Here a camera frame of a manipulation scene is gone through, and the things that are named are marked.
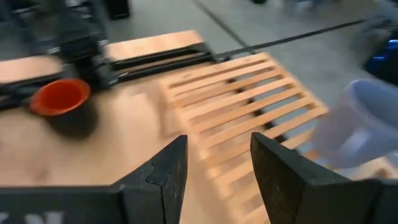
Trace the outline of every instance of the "wooden slat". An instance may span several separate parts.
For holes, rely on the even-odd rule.
[[[278,75],[280,75],[280,70],[275,69],[275,70],[272,70],[269,72],[264,72],[262,74],[254,75],[250,78],[245,78],[243,80],[238,80],[236,82],[226,84],[225,86],[222,86],[222,87],[214,88],[213,90],[210,90],[210,91],[203,90],[199,93],[196,93],[196,94],[190,95],[190,96],[180,96],[180,97],[176,96],[174,105],[182,108],[184,106],[188,106],[188,105],[197,103],[202,100],[207,100],[211,97],[218,96],[223,93],[227,93],[229,91],[237,90],[244,86],[252,85],[252,84],[258,83],[260,81],[267,80],[272,77],[276,77]]]
[[[259,194],[259,186],[256,181],[253,181],[247,187],[232,195],[227,203],[229,206],[237,207]]]
[[[313,133],[313,128],[306,130],[303,133],[298,134],[292,138],[289,138],[288,140],[284,141],[282,145],[288,149],[294,149],[296,147],[299,147],[306,141],[309,141],[312,137],[312,133]]]
[[[262,109],[262,108],[269,106],[273,103],[282,101],[282,100],[289,98],[291,96],[294,96],[298,93],[300,93],[299,88],[293,88],[290,90],[286,90],[286,91],[283,91],[282,93],[274,94],[272,96],[255,101],[248,105],[244,105],[244,106],[237,108],[235,110],[232,110],[228,113],[221,114],[214,118],[208,119],[204,122],[198,123],[198,124],[194,125],[193,128],[196,132],[200,133],[200,132],[206,131],[210,128],[214,128],[218,125],[225,124],[228,121],[232,121],[233,119],[240,118],[240,117],[242,117],[246,114],[252,113],[256,110]]]
[[[244,91],[242,93],[239,93],[239,94],[236,94],[233,96],[229,96],[227,98],[223,98],[222,100],[218,100],[213,103],[209,103],[207,105],[200,106],[198,108],[195,108],[194,110],[187,111],[185,113],[185,117],[187,119],[193,119],[193,118],[196,118],[197,116],[207,114],[209,112],[224,108],[229,105],[233,105],[235,103],[242,102],[244,100],[250,99],[257,95],[266,93],[271,90],[275,90],[276,88],[280,88],[282,86],[289,85],[291,83],[292,83],[292,80],[289,78],[284,78],[284,79],[281,79],[281,80],[278,80],[278,81],[275,81],[272,83],[268,83],[266,85],[253,88],[251,90]]]
[[[311,149],[311,150],[309,150],[307,152],[304,152],[303,156],[305,156],[309,160],[314,160],[314,159],[319,159],[320,158],[320,155],[319,155],[318,151],[316,151],[314,149]]]
[[[322,108],[312,109],[306,112],[305,114],[301,114],[300,116],[291,119],[290,121],[285,121],[278,126],[268,129],[264,131],[262,134],[273,139],[281,134],[286,133],[287,131],[290,131],[291,129],[300,126],[301,124],[304,124],[316,118],[317,116],[322,115],[324,112],[325,110],[323,110]],[[250,148],[250,141],[240,146],[229,149],[227,151],[223,151],[221,153],[217,153],[211,155],[210,157],[202,159],[205,159],[207,167],[209,168],[216,167],[226,161],[229,161],[230,159],[235,158],[236,156],[240,156],[241,154],[247,152],[249,148]],[[212,172],[212,174],[215,176],[219,175],[216,171]]]
[[[266,207],[265,205],[261,205],[260,207],[245,215],[241,220],[238,221],[238,224],[252,224],[261,222],[264,223],[267,220],[268,215],[266,212]]]
[[[231,171],[228,171],[227,173],[217,177],[214,182],[219,188],[221,198],[226,198],[232,194],[232,190],[229,187],[230,183],[242,178],[250,172],[253,172],[253,164],[251,159],[243,162],[241,165],[235,167]]]
[[[193,82],[195,80],[210,77],[212,75],[221,74],[224,72],[233,71],[237,68],[247,67],[250,65],[255,65],[261,62],[265,62],[266,60],[267,58],[264,56],[264,54],[251,55],[231,60],[228,62],[208,66],[206,68],[175,74],[172,77],[166,79],[165,83],[169,87],[183,85],[189,82]]]
[[[275,66],[275,64],[273,62],[264,62],[264,63],[260,63],[258,65],[252,65],[249,67],[244,67],[244,68],[240,68],[237,70],[233,70],[230,72],[226,72],[226,73],[221,73],[219,75],[215,75],[213,77],[209,77],[209,78],[204,78],[192,83],[188,83],[186,85],[182,85],[180,87],[176,87],[171,89],[172,95],[177,96],[178,94],[181,93],[186,93],[188,91],[192,91],[192,90],[197,90],[201,87],[205,87],[205,86],[209,86],[215,83],[219,83],[219,82],[223,82],[226,80],[230,80],[232,78],[236,78],[245,74],[249,74],[249,73],[253,73],[253,72],[258,72],[270,67]]]
[[[216,167],[226,161],[229,161],[230,159],[235,158],[236,156],[240,156],[241,154],[247,152],[249,149],[250,141],[232,149],[225,150],[221,153],[211,155],[210,157],[205,158],[205,162],[208,168]]]
[[[263,135],[265,135],[269,138],[274,138],[274,137],[284,134],[287,131],[290,131],[306,122],[309,122],[310,120],[315,119],[315,118],[325,114],[326,112],[327,112],[327,110],[324,108],[315,108],[315,109],[309,110],[304,114],[301,114],[289,121],[285,121],[282,124],[279,124],[271,129],[268,129],[267,131],[264,131]]]
[[[229,128],[225,131],[222,131],[220,133],[217,133],[217,134],[205,139],[204,147],[206,149],[209,149],[213,146],[221,144],[237,135],[240,135],[242,133],[245,133],[246,131],[249,131],[250,129],[253,129],[262,124],[268,123],[268,122],[272,121],[273,119],[279,118],[279,117],[281,117],[285,114],[288,114],[290,112],[293,112],[297,109],[303,108],[304,106],[307,106],[311,102],[312,101],[310,98],[307,98],[307,97],[302,98],[293,103],[289,103],[289,104],[281,106],[275,110],[272,110],[268,113],[265,113],[265,114],[255,117],[253,119],[250,119],[249,121],[245,121],[240,124],[237,124],[237,125],[233,126],[232,128]]]

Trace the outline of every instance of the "plastic container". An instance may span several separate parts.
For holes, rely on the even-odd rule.
[[[355,167],[398,149],[398,88],[355,80],[318,123],[314,148],[329,165]]]

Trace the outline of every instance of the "black metal frame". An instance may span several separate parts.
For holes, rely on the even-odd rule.
[[[178,224],[187,153],[179,136],[110,186],[0,188],[0,223]]]
[[[124,68],[134,68],[136,66],[145,65],[148,63],[161,62],[163,60],[188,55],[192,55],[192,57],[175,60],[173,62],[166,62],[148,68],[138,69],[133,72],[125,72],[115,75],[114,77],[116,78],[116,81],[113,83],[113,85],[156,75],[162,72],[168,72],[178,68],[198,65],[200,63],[217,62],[213,52],[207,47],[207,45],[205,43],[199,43],[181,47],[179,49],[167,50],[164,52],[112,62],[111,67],[114,71],[117,71]],[[63,75],[58,73],[39,78],[31,78],[27,80],[0,84],[0,95],[8,96],[8,98],[5,100],[0,101],[0,111],[22,106],[24,99],[33,94],[38,88],[62,77]]]

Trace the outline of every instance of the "gray floor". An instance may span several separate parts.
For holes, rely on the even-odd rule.
[[[269,0],[255,5],[250,0],[132,0],[132,16],[120,21],[106,21],[111,42],[152,35],[197,30],[216,53],[243,47],[193,1],[200,1],[248,45],[275,41],[345,22],[364,19],[373,11],[373,0],[325,0],[316,11],[304,4],[295,11],[283,0]],[[369,78],[359,66],[371,47],[361,52],[348,47],[358,25],[326,32],[258,52],[269,52],[326,104],[332,105],[351,80]],[[0,60],[23,57],[15,35],[0,26]]]

